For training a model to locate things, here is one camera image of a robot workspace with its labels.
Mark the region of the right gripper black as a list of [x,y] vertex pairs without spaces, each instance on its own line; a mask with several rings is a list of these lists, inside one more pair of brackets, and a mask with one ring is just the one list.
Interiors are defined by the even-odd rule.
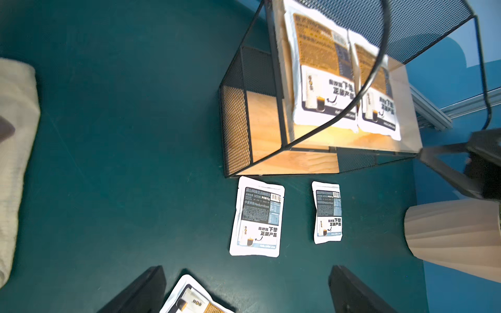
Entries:
[[[461,153],[468,155],[462,172],[438,158]],[[424,147],[417,157],[462,195],[479,200],[500,199],[499,128],[472,133],[465,143]]]

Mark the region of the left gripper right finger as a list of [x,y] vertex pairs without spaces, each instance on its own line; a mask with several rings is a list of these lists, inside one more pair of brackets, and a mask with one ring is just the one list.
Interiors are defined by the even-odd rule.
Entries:
[[345,266],[332,267],[328,285],[337,313],[397,312]]

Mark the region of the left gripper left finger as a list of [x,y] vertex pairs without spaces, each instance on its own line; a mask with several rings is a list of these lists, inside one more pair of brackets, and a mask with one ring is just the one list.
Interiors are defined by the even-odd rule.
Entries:
[[160,312],[166,277],[162,266],[152,266],[98,312]]

